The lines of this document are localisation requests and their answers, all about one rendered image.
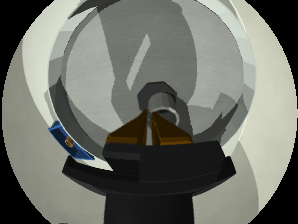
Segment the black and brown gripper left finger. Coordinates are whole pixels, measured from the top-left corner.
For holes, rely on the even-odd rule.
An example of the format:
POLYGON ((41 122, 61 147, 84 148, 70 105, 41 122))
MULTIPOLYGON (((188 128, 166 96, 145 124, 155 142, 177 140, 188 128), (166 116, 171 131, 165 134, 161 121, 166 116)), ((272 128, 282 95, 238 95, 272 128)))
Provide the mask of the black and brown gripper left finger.
POLYGON ((110 133, 105 142, 146 145, 147 109, 138 117, 110 133), (146 127, 145 127, 146 126, 146 127), (145 131, 144 131, 145 130, 145 131), (144 135, 143 135, 144 134, 144 135), (142 140, 143 138, 143 140, 142 140))

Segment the bronze bushing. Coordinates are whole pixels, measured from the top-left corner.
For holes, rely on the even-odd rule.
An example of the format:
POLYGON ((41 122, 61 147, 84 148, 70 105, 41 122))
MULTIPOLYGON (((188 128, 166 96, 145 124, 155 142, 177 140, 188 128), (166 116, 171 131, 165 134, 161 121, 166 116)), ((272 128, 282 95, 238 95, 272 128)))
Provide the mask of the bronze bushing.
POLYGON ((67 136, 65 143, 70 147, 73 147, 74 145, 74 141, 69 137, 69 135, 67 136))

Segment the grey metal sleeve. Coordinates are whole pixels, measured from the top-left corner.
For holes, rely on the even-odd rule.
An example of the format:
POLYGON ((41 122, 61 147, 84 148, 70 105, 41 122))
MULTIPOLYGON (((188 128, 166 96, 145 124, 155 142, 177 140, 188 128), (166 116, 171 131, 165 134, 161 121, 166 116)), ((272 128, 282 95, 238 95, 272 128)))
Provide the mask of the grey metal sleeve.
POLYGON ((151 129, 151 115, 152 112, 157 110, 170 110, 166 113, 160 114, 161 117, 178 126, 179 123, 179 114, 172 96, 167 93, 156 93, 154 94, 148 103, 147 111, 147 125, 151 129), (172 113, 173 112, 173 113, 172 113))

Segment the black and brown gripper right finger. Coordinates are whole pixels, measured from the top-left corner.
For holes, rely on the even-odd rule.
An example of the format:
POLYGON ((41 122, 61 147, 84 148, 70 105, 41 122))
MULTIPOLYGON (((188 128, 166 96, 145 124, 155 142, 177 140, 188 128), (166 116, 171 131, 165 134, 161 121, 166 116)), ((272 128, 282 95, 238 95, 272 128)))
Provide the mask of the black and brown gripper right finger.
POLYGON ((193 143, 191 135, 162 118, 156 111, 151 115, 152 145, 193 143), (155 137, 156 135, 156 137, 155 137))

